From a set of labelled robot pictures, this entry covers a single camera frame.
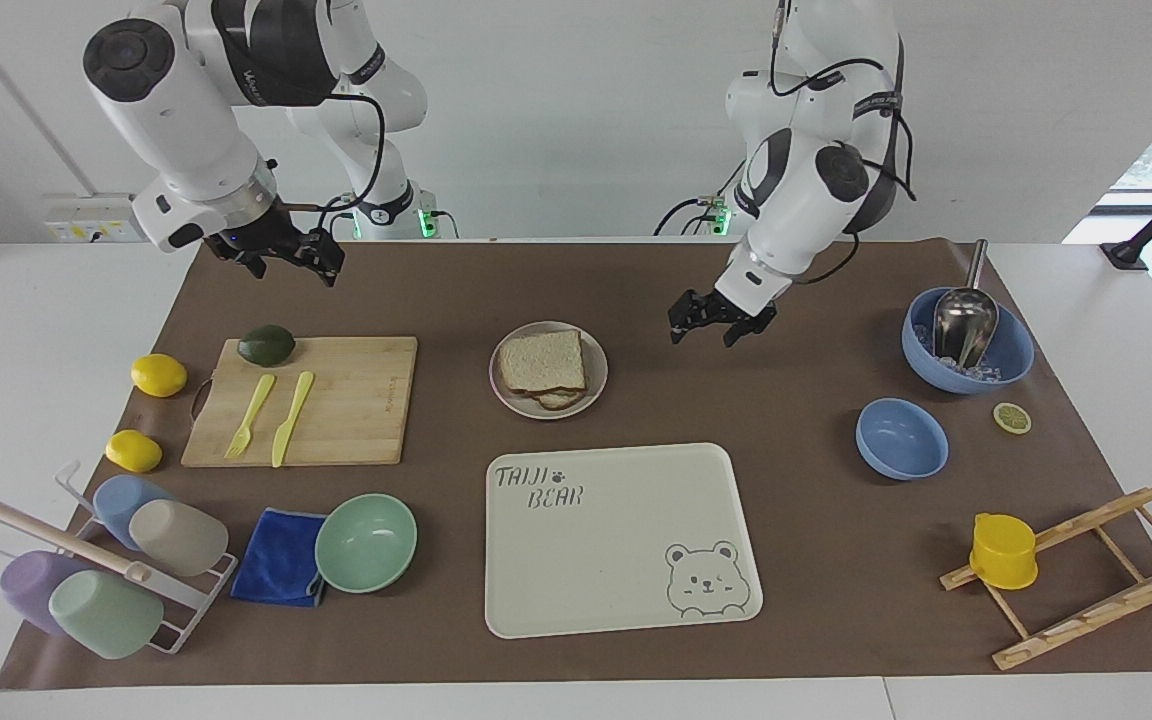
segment cup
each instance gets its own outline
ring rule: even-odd
[[[51,611],[47,611],[51,593],[70,575],[91,569],[91,564],[77,558],[36,550],[8,562],[3,574],[0,574],[0,591],[3,591],[8,605],[23,615],[29,624],[48,635],[65,635],[65,629],[56,624]]]
[[[145,647],[162,623],[162,601],[118,575],[83,570],[51,593],[51,616],[69,637],[105,660]]]
[[[968,563],[993,588],[1020,591],[1038,579],[1037,538],[1024,520],[983,511],[975,518]]]
[[[174,500],[146,502],[128,529],[159,568],[180,578],[205,573],[229,547],[229,530],[220,520]]]
[[[128,550],[141,552],[141,546],[128,528],[132,523],[132,515],[136,515],[146,502],[156,500],[175,500],[175,498],[165,488],[156,486],[150,480],[137,478],[136,475],[114,475],[96,488],[92,507],[96,517],[109,530],[111,536],[118,538],[118,541]]]

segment blue cloth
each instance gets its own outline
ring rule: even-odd
[[[266,507],[247,544],[230,597],[291,607],[319,606],[323,577],[314,561],[314,541],[325,520],[326,515]]]

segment bear drawing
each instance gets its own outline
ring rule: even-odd
[[[691,552],[672,544],[664,552],[669,562],[669,605],[684,617],[745,614],[749,583],[736,566],[736,546],[714,543],[713,550]]]

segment bread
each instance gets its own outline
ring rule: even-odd
[[[585,392],[579,331],[515,338],[500,347],[499,367],[506,387],[522,395],[545,395],[556,389]],[[559,397],[547,401],[558,402]]]
[[[581,402],[581,399],[585,397],[585,392],[582,389],[554,389],[532,397],[536,397],[536,402],[539,402],[545,410],[567,410],[568,407]]]

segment avocado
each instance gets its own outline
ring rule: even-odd
[[[243,361],[262,367],[273,367],[291,357],[296,348],[296,338],[287,328],[278,325],[262,327],[244,334],[238,341],[238,355]]]

